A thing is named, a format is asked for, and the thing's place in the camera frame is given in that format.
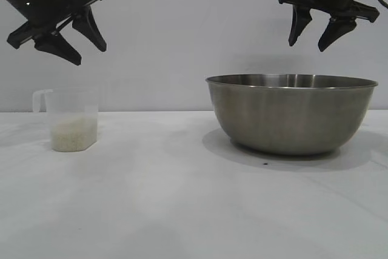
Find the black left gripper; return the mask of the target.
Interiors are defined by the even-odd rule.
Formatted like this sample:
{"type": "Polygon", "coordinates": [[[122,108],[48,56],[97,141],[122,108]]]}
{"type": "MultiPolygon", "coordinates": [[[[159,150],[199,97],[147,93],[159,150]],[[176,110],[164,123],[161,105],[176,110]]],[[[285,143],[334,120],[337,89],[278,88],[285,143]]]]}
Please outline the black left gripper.
{"type": "Polygon", "coordinates": [[[58,23],[70,18],[72,27],[85,36],[101,52],[107,43],[100,33],[91,5],[101,0],[6,0],[27,22],[7,38],[18,49],[29,39],[34,39],[35,49],[58,56],[76,66],[81,65],[81,55],[58,33],[58,23]]]}

